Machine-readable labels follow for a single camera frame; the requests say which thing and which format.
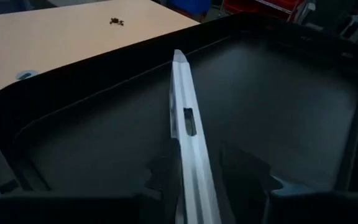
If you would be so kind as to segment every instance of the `light wooden table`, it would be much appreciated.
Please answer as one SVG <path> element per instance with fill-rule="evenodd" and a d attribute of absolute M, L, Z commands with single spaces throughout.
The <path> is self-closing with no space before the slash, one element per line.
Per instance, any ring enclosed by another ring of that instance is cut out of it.
<path fill-rule="evenodd" d="M 112 17 L 124 26 L 110 25 Z M 112 0 L 0 15 L 0 89 L 39 73 L 197 25 L 149 0 Z"/>

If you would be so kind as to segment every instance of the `red crate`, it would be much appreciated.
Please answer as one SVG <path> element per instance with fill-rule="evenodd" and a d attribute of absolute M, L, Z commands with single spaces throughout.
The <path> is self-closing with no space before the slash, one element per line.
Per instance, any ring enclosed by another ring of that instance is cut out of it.
<path fill-rule="evenodd" d="M 288 17 L 290 16 L 286 12 L 279 11 L 277 9 L 274 9 L 274 8 L 272 8 L 270 6 L 266 6 L 266 5 L 259 7 L 259 13 L 270 16 L 270 17 L 282 19 L 284 21 L 286 21 L 288 19 Z"/>
<path fill-rule="evenodd" d="M 230 13 L 258 12 L 260 4 L 255 0 L 224 0 L 223 8 Z"/>
<path fill-rule="evenodd" d="M 264 0 L 269 3 L 272 3 L 276 6 L 280 6 L 284 9 L 287 9 L 289 11 L 292 11 L 297 3 L 297 0 Z"/>

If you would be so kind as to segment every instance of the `gray circular grommet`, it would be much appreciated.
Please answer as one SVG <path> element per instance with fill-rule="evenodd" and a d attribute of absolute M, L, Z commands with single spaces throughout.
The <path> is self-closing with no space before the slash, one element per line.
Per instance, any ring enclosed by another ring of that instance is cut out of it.
<path fill-rule="evenodd" d="M 33 77 L 35 75 L 38 75 L 38 72 L 35 71 L 35 70 L 26 70 L 26 71 L 23 71 L 23 72 L 19 72 L 17 75 L 16 75 L 16 79 L 17 80 L 24 80 L 26 78 L 30 78 L 30 77 Z"/>

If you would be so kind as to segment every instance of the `blue bin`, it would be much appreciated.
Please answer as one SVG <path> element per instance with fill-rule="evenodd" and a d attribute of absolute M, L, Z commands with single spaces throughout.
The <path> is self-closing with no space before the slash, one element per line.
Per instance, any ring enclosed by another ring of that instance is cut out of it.
<path fill-rule="evenodd" d="M 170 0 L 175 7 L 192 15 L 208 12 L 211 0 Z"/>

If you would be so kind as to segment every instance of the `white plastic piece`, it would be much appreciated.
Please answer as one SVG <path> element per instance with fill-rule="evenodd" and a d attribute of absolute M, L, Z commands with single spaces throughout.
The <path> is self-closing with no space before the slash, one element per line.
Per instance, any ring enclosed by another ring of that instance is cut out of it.
<path fill-rule="evenodd" d="M 295 16 L 296 23 L 303 25 L 303 21 L 307 18 L 307 16 L 315 11 L 315 3 L 311 2 L 311 0 L 304 1 L 298 6 L 298 13 Z"/>
<path fill-rule="evenodd" d="M 172 62 L 170 115 L 171 135 L 180 143 L 185 223 L 221 224 L 190 65 L 180 50 Z"/>

